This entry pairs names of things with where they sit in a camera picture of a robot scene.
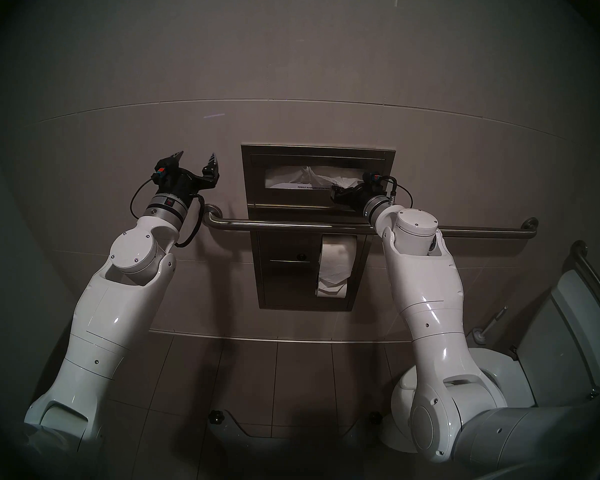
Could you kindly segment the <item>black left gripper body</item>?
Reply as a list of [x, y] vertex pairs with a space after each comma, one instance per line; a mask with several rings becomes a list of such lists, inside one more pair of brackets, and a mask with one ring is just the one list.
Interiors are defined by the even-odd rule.
[[208, 189], [208, 180], [183, 168], [170, 169], [167, 173], [167, 193], [178, 199], [194, 199], [201, 190]]

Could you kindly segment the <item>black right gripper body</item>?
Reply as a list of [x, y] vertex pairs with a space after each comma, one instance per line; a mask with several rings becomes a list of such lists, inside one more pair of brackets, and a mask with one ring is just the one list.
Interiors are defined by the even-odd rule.
[[363, 214], [366, 204], [376, 196], [376, 186], [361, 183], [343, 190], [343, 205]]

